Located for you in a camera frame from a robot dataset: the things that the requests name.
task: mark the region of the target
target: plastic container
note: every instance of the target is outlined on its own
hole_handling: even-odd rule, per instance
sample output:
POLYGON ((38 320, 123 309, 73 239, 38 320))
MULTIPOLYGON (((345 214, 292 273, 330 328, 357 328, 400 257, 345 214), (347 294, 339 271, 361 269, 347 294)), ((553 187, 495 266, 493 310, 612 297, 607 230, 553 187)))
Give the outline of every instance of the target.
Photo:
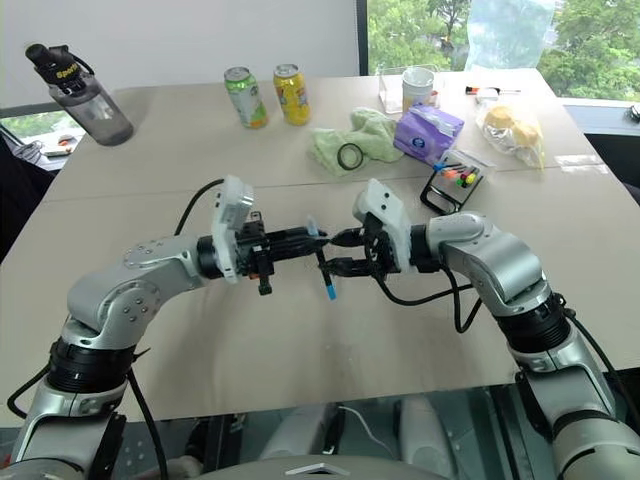
POLYGON ((414 105, 427 105, 433 90, 434 73, 424 67, 409 67, 402 73, 402 112, 414 105))
MULTIPOLYGON (((438 67, 435 65, 414 66, 423 67, 432 72, 436 72, 434 74, 435 78, 431 98, 429 99, 429 105, 438 107, 439 95, 437 92, 441 92, 444 89, 444 77, 437 74, 438 67)), ((394 114, 402 112, 402 74, 407 68, 411 67, 383 68, 377 71, 378 96, 380 97, 384 113, 394 114)))
POLYGON ((480 182, 495 168, 488 160, 456 149, 447 150, 434 165, 420 200, 441 215, 459 212, 480 182))
POLYGON ((49 95, 101 145, 118 145, 133 135, 133 125, 69 47, 31 45, 25 52, 49 86, 49 95))

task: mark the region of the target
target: water bottle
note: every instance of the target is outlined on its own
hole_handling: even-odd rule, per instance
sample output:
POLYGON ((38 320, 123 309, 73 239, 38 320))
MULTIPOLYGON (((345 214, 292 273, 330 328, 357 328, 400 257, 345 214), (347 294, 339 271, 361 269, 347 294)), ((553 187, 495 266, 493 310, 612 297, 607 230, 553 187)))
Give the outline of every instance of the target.
POLYGON ((49 95, 101 145, 119 145, 133 135, 127 120, 96 80, 93 70, 69 52, 67 45, 45 47, 39 43, 25 55, 49 85, 49 95))

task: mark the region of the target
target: white cable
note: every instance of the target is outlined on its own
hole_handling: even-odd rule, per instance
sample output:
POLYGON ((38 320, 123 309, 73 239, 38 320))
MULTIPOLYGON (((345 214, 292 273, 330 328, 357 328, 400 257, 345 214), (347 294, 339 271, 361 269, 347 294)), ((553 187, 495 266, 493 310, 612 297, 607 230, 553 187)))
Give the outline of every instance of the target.
POLYGON ((360 412, 358 412, 357 410, 354 410, 353 408, 344 407, 342 405, 340 405, 338 408, 341 410, 346 410, 347 412, 351 412, 356 417, 358 417, 358 420, 360 420, 360 423, 364 427, 364 430, 365 432, 367 432, 367 436, 371 439, 371 441, 380 445, 382 448, 384 448, 387 451, 387 453, 391 456, 391 458, 393 458, 394 460, 397 460, 396 456, 393 454, 389 446, 386 443, 384 443, 382 440, 376 438, 376 436, 371 432, 369 425, 367 425, 367 422, 364 420, 360 412))

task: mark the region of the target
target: black cable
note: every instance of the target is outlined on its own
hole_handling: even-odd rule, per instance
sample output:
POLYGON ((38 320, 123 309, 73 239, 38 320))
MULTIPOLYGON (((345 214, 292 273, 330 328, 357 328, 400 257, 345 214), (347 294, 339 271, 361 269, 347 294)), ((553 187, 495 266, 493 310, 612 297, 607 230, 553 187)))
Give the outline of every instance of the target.
POLYGON ((451 288, 449 290, 444 290, 442 292, 434 293, 433 295, 429 295, 428 297, 424 297, 424 298, 419 298, 417 300, 403 300, 401 298, 396 297, 393 294, 393 292, 389 290, 389 287, 384 282, 384 278, 378 271, 378 266, 374 262, 373 256, 371 255, 371 245, 369 242, 365 242, 364 256, 367 259, 371 276, 376 281, 376 283, 378 284, 382 292, 385 294, 385 296, 389 300, 391 300, 393 303, 396 303, 398 305, 402 305, 405 307, 415 307, 417 305, 423 305, 433 300, 437 300, 438 298, 446 297, 447 295, 453 294, 453 324, 455 326, 456 332, 462 334, 467 330, 469 330, 469 328, 473 324, 473 320, 475 319, 476 314, 478 313, 478 310, 480 310, 480 307, 482 306, 482 300, 480 300, 479 298, 478 300, 476 300, 476 303, 473 305, 473 308, 471 309, 471 312, 469 313, 467 320, 462 325, 460 323, 461 321, 460 292, 473 288, 473 285, 466 284, 466 285, 458 286, 456 277, 453 275, 453 272, 448 267, 443 266, 441 267, 441 269, 445 273, 445 275, 449 279, 449 283, 451 284, 451 288))
POLYGON ((93 71, 93 68, 91 68, 91 67, 87 64, 87 62, 85 62, 84 60, 82 60, 80 57, 76 57, 73 53, 71 53, 71 56, 73 57, 73 59, 74 59, 76 62, 78 62, 80 65, 82 65, 82 66, 87 70, 87 72, 89 72, 91 75, 95 75, 95 73, 94 73, 94 71, 93 71))
POLYGON ((17 415, 18 417, 22 418, 23 420, 25 418, 27 418, 27 414, 25 412, 23 412, 16 405, 16 400, 18 400, 18 398, 20 396, 22 396, 22 394, 24 392, 26 392, 31 387, 33 387, 36 383, 38 383, 40 381, 40 379, 47 374, 48 371, 49 371, 49 364, 47 363, 47 365, 45 365, 42 368, 42 370, 40 370, 38 373, 36 373, 27 383, 25 383, 18 390, 13 392, 13 394, 7 399, 7 408, 9 410, 11 410, 11 413, 13 413, 14 415, 17 415))
POLYGON ((461 292, 463 290, 469 290, 470 288, 473 288, 473 285, 471 285, 471 284, 462 285, 461 287, 459 287, 457 282, 455 281, 455 278, 453 278, 453 282, 451 283, 451 289, 449 289, 449 290, 444 290, 442 292, 434 293, 433 295, 429 295, 428 297, 419 298, 419 299, 416 299, 416 300, 403 300, 401 298, 396 297, 393 294, 393 292, 391 292, 391 290, 389 290, 389 287, 384 282, 384 279, 382 278, 382 276, 378 272, 378 267, 375 264, 375 262, 373 261, 373 257, 371 256, 371 247, 368 244, 366 244, 364 246, 364 256, 366 257, 367 263, 369 264, 369 271, 371 272, 371 276, 376 281, 376 283, 380 286, 380 289, 382 290, 382 292, 385 294, 385 296, 389 300, 391 300, 393 303, 396 303, 398 305, 402 305, 402 306, 405 306, 405 307, 415 307, 417 305, 423 305, 423 304, 431 302, 433 300, 437 300, 438 298, 446 297, 447 295, 451 295, 453 293, 453 295, 454 295, 454 307, 455 307, 455 297, 456 297, 456 295, 458 296, 458 308, 457 308, 456 311, 458 312, 458 316, 459 316, 460 315, 460 294, 459 294, 459 292, 461 292))
POLYGON ((464 322, 464 325, 462 325, 460 329, 456 327, 456 331, 458 333, 464 333, 467 330, 469 330, 469 327, 471 327, 471 324, 475 320, 476 314, 478 313, 478 310, 480 310, 481 306, 482 306, 482 299, 478 298, 478 300, 476 300, 476 303, 473 304, 473 307, 471 308, 471 312, 469 312, 469 316, 467 317, 467 321, 464 322))
POLYGON ((176 231, 173 232, 174 235, 180 235, 180 233, 182 233, 182 228, 184 227, 184 224, 187 221, 187 218, 189 218, 189 214, 191 213, 191 210, 193 210, 193 206, 196 204, 198 199, 202 195, 204 195, 208 190, 211 190, 213 187, 216 187, 218 185, 222 185, 223 183, 224 183, 224 178, 219 178, 217 180, 214 180, 213 182, 207 183, 204 187, 198 190, 193 195, 193 197, 191 197, 191 200, 189 200, 189 203, 187 204, 187 208, 184 209, 184 213, 182 214, 182 217, 180 217, 180 221, 178 222, 176 231))
POLYGON ((638 433, 637 431, 638 429, 640 429, 640 413, 636 408, 636 404, 633 401, 633 398, 631 398, 631 395, 629 394, 626 387, 624 386, 624 383, 622 382, 622 378, 620 378, 620 374, 614 368, 613 364, 607 357, 606 353, 604 353, 604 350, 602 349, 602 347, 600 347, 596 339, 593 338, 591 333, 589 333, 589 330, 587 330, 587 327, 585 327, 582 324, 582 322, 580 322, 580 320, 576 318, 576 312, 570 308, 565 308, 564 314, 571 321, 571 323, 573 323, 576 326, 576 328, 580 331, 580 333, 587 340, 587 342, 589 342, 591 347, 595 350, 595 352, 600 357, 600 360, 602 360, 602 363, 604 363, 604 366, 607 367, 607 370, 609 371, 609 375, 611 375, 611 379, 613 380, 613 383, 618 388, 625 402, 627 403, 629 414, 633 419, 633 423, 635 423, 634 430, 636 430, 636 433, 638 433))
POLYGON ((458 282, 456 281, 456 277, 453 272, 449 269, 449 267, 442 267, 442 271, 445 273, 449 282, 451 283, 451 291, 453 292, 453 325, 456 329, 456 332, 462 334, 469 330, 473 320, 476 318, 476 314, 478 310, 480 310, 480 306, 482 305, 482 300, 478 298, 476 303, 473 305, 471 312, 469 312, 469 316, 467 320, 464 322, 464 325, 460 324, 460 290, 461 287, 458 287, 458 282))
POLYGON ((133 368, 131 368, 127 372, 127 379, 129 380, 129 384, 131 385, 131 391, 133 391, 133 395, 136 397, 136 401, 140 406, 140 410, 142 411, 142 416, 144 417, 144 421, 147 424, 147 428, 149 429, 149 435, 151 435, 151 440, 153 441, 153 449, 155 450, 156 458, 158 459, 158 468, 160 468, 160 478, 162 480, 169 480, 169 471, 167 470, 167 457, 164 454, 164 448, 162 447, 160 434, 158 433, 158 428, 156 427, 156 424, 153 421, 153 417, 151 416, 151 411, 149 410, 149 406, 147 405, 147 402, 144 399, 144 396, 142 395, 142 391, 140 390, 140 385, 138 385, 136 376, 133 373, 133 368))

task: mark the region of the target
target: plastic wrapper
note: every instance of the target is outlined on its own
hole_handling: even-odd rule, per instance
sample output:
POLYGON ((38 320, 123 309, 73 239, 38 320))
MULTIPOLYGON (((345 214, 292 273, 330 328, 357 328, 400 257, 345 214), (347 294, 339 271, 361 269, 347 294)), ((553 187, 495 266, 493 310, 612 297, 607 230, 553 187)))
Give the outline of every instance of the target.
POLYGON ((428 105, 414 105, 396 126, 393 145, 433 166, 455 143, 464 120, 428 105))
POLYGON ((528 109, 501 102, 480 106, 476 123, 493 147, 531 167, 544 168, 542 131, 528 109))
POLYGON ((555 0, 473 0, 465 70, 535 68, 553 43, 555 0))

